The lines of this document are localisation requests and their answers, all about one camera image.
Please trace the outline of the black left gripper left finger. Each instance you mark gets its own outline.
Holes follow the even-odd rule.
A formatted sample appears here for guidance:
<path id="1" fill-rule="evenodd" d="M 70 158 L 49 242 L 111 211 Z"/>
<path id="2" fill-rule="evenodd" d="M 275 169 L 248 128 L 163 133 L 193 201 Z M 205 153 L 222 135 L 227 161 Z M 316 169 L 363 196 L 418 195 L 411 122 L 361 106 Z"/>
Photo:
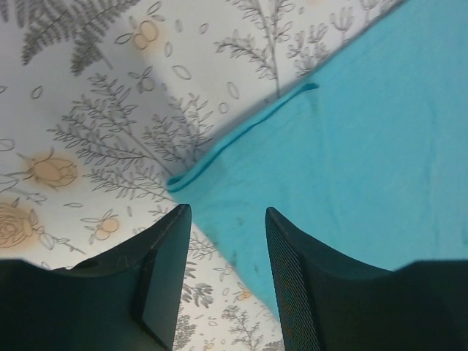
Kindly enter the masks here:
<path id="1" fill-rule="evenodd" d="M 75 267 L 1 261 L 3 350 L 171 350 L 192 211 L 157 223 Z"/>

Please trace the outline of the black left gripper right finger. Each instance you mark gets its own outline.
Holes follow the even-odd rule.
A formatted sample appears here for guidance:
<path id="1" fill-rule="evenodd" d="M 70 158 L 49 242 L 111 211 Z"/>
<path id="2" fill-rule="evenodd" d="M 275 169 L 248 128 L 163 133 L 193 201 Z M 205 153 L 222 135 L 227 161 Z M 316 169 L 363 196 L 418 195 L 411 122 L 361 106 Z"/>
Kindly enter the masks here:
<path id="1" fill-rule="evenodd" d="M 467 262 L 362 263 L 265 213 L 286 350 L 465 350 Z"/>

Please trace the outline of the teal t shirt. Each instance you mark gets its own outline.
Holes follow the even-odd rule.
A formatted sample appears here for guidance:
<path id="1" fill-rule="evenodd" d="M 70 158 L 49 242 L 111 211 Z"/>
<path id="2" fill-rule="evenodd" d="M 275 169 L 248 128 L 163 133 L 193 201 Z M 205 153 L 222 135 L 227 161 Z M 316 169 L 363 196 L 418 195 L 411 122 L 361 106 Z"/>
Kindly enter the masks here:
<path id="1" fill-rule="evenodd" d="M 276 208 L 394 270 L 467 257 L 467 3 L 406 1 L 167 184 L 273 314 Z"/>

